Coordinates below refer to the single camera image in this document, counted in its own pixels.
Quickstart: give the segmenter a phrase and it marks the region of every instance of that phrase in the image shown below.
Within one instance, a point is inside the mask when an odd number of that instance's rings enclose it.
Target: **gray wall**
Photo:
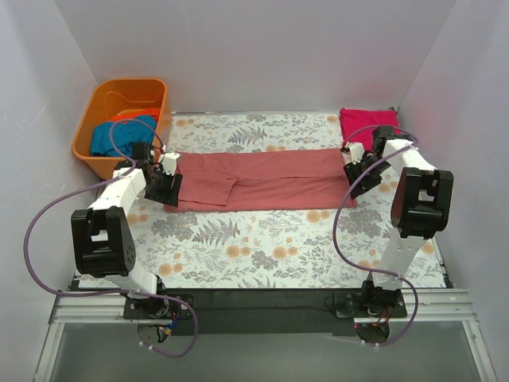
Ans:
[[[509,3],[457,2],[399,109],[455,175],[445,265],[466,287],[499,380],[509,380]]]
[[[99,81],[175,111],[398,106],[455,0],[56,0]]]
[[[96,181],[71,140],[96,82],[51,0],[0,1],[0,380],[33,379],[54,296],[29,277],[21,246],[33,215],[58,195]],[[43,216],[33,262],[52,287],[74,269],[69,219],[91,195]]]

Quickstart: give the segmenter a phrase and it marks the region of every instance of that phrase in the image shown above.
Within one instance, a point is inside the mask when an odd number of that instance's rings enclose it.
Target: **gray floor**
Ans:
[[[391,324],[396,333],[402,323]],[[461,322],[418,322],[383,349],[328,334],[203,335],[185,358],[138,345],[136,325],[65,326],[51,381],[478,381]],[[188,338],[163,344],[177,351]]]

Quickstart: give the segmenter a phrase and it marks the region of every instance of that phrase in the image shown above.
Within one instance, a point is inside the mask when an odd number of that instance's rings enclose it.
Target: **pink towel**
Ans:
[[[177,208],[167,212],[334,209],[348,189],[340,149],[182,154]],[[356,206],[349,200],[348,207]]]
[[[371,125],[388,125],[399,127],[398,113],[394,110],[356,110],[341,109],[340,125],[343,139],[358,129]],[[367,129],[358,133],[352,142],[361,142],[365,150],[373,150],[372,130]]]

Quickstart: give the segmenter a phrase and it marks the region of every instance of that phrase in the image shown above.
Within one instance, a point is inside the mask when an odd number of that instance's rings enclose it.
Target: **fern print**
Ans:
[[[235,238],[238,234],[240,234],[240,230],[237,223],[233,225],[231,219],[229,223],[219,219],[218,223],[208,220],[203,227],[199,228],[199,232],[195,234],[192,241],[208,245],[214,244],[217,247],[217,244],[224,245],[228,239]]]
[[[235,133],[233,133],[228,141],[238,145],[250,145],[259,139],[264,139],[266,136],[267,134],[265,133],[265,130],[262,130],[260,127],[257,129],[253,127],[240,127]]]

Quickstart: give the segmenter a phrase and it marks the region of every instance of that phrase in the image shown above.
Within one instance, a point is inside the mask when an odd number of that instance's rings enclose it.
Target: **folded cloth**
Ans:
[[[134,118],[142,121],[152,127],[154,130],[157,122],[150,115],[139,115]],[[107,121],[95,127],[92,133],[92,142],[90,152],[92,156],[99,157],[118,157],[110,141],[110,129],[113,122]],[[115,145],[128,157],[133,155],[133,143],[145,142],[152,143],[153,131],[142,123],[136,121],[120,122],[113,130],[113,140]]]
[[[343,139],[346,139],[350,134],[366,126],[387,125],[399,127],[398,113],[394,110],[371,111],[371,110],[341,109],[340,125]],[[353,137],[351,141],[361,142],[365,150],[373,150],[373,138],[371,132],[372,132],[371,129],[361,131],[360,133],[356,134],[356,136]]]
[[[183,153],[179,205],[165,211],[334,209],[349,186],[343,166],[340,149]]]
[[[138,111],[133,111],[132,113],[126,113],[126,114],[119,114],[115,117],[111,117],[108,119],[109,121],[119,121],[120,119],[125,118],[135,118],[140,115],[150,115],[152,118],[156,120],[156,122],[159,121],[159,115],[161,114],[161,109],[158,109],[157,107],[149,107],[148,109],[141,109]]]

